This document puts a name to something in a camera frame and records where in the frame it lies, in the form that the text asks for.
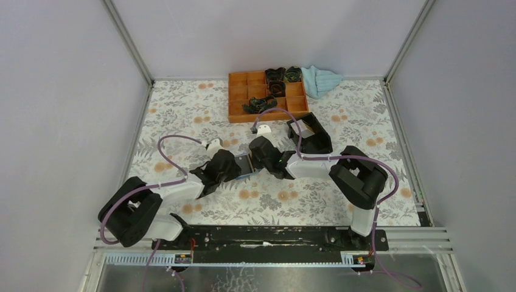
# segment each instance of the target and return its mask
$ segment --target black object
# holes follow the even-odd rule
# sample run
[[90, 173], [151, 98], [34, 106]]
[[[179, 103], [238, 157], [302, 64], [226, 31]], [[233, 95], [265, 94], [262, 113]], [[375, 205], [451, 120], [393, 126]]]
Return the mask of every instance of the black object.
[[[376, 234], [377, 250], [388, 251], [387, 240], [381, 241], [382, 237], [386, 239], [385, 231], [377, 229]], [[334, 226], [191, 225], [183, 227], [178, 238], [182, 239], [161, 240], [158, 249], [189, 250], [191, 242], [187, 238], [192, 238], [198, 243], [196, 263], [335, 263], [342, 261], [341, 251], [361, 251], [365, 257], [371, 249], [370, 236], [366, 245], [357, 248], [346, 228]]]
[[287, 86], [283, 81], [270, 81], [269, 82], [269, 91], [274, 97], [285, 97]]
[[202, 166], [199, 166], [191, 170], [190, 173], [199, 177], [204, 184], [203, 192], [199, 196], [199, 198], [202, 198], [214, 192], [220, 183], [239, 177], [241, 171], [235, 162], [233, 153], [221, 149], [213, 155], [213, 158], [206, 164], [204, 169], [202, 169]]
[[[347, 146], [340, 155], [368, 157], [354, 146]], [[350, 169], [358, 169], [358, 175], [355, 176]], [[387, 181], [387, 173], [378, 164], [357, 159], [339, 159], [329, 175], [349, 202], [364, 210], [374, 208]]]
[[249, 99], [249, 103], [247, 105], [242, 105], [242, 108], [248, 114], [260, 114], [265, 110], [274, 108], [276, 105], [277, 100], [274, 98], [274, 96], [266, 96], [262, 99], [252, 97]]
[[[313, 113], [299, 117], [297, 121], [299, 121], [299, 123], [304, 122], [314, 133], [314, 135], [310, 137], [301, 139], [301, 152], [306, 154], [328, 154], [333, 152], [332, 138], [330, 138], [330, 135], [328, 135]], [[299, 135], [294, 131], [294, 128], [297, 130], [296, 124], [290, 120], [287, 122], [287, 125], [288, 137], [297, 145]]]
[[[125, 194], [145, 185], [147, 183], [137, 176], [126, 180], [122, 187], [100, 210], [97, 217], [99, 221], [102, 222], [108, 210]], [[133, 203], [138, 202], [140, 205], [138, 207], [130, 206], [129, 201]], [[137, 243], [147, 233], [161, 202], [163, 202], [161, 197], [150, 190], [142, 190], [135, 193], [111, 214], [106, 223], [106, 228], [120, 241], [123, 247], [128, 248]]]
[[266, 168], [277, 179], [294, 179], [287, 162], [295, 151], [280, 152], [267, 138], [260, 136], [249, 143], [251, 163], [255, 169]]
[[285, 72], [284, 81], [289, 82], [289, 83], [301, 82], [301, 78], [302, 78], [301, 68], [292, 66], [292, 67], [288, 68], [287, 71]]
[[267, 83], [271, 81], [283, 81], [285, 76], [285, 68], [279, 67], [277, 69], [267, 69], [265, 70], [265, 78]]

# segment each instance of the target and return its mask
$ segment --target gray wall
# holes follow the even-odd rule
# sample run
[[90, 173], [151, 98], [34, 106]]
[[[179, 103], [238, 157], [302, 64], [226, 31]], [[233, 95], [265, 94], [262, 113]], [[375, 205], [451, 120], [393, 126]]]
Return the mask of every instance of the gray wall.
[[0, 290], [76, 291], [146, 84], [100, 1], [0, 6]]
[[516, 2], [437, 1], [392, 82], [469, 291], [516, 285]]
[[277, 66], [384, 76], [425, 0], [115, 0], [156, 78]]

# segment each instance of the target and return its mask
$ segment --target blue towel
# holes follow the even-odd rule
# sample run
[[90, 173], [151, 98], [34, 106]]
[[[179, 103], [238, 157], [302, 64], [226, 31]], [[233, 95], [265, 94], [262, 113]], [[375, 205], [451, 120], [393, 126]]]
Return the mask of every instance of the blue towel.
[[301, 68], [301, 71], [306, 93], [313, 99], [325, 96], [344, 79], [342, 75], [337, 75], [332, 71], [319, 70], [315, 66], [311, 66], [310, 69]]

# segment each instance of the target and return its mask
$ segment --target orange tray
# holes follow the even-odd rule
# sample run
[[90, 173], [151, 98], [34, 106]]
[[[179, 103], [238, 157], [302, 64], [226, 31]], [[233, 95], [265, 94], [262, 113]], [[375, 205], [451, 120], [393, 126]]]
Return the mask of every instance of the orange tray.
[[[276, 97], [278, 108], [301, 117], [309, 113], [303, 81], [285, 83], [285, 97]], [[229, 122], [254, 122], [258, 114], [244, 112], [242, 105], [252, 97], [262, 99], [270, 94], [265, 71], [229, 73]], [[280, 111], [264, 114], [260, 120], [290, 120], [288, 114]]]

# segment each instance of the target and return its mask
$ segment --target floral tablecloth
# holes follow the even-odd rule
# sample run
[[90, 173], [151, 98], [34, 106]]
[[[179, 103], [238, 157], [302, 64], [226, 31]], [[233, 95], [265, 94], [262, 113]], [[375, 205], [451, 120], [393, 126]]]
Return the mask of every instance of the floral tablecloth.
[[[400, 178], [398, 192], [380, 207], [382, 226], [418, 226], [412, 192], [400, 148], [385, 105], [382, 87], [374, 80], [345, 80], [320, 100], [309, 99], [310, 111], [332, 138], [335, 152], [355, 145], [368, 156], [390, 165]], [[285, 121], [264, 122], [281, 151], [294, 150]], [[129, 176], [149, 184], [180, 177], [159, 155], [156, 143], [167, 134], [204, 141], [223, 139], [235, 155], [248, 152], [255, 138], [251, 123], [229, 123], [227, 81], [158, 81], [148, 106]], [[184, 139], [164, 141], [164, 151], [187, 169], [206, 162], [206, 150]], [[389, 178], [383, 195], [394, 181]], [[167, 192], [166, 188], [155, 192]], [[190, 224], [349, 225], [354, 206], [332, 181], [279, 180], [266, 170], [246, 179], [223, 183], [216, 192], [172, 206]]]

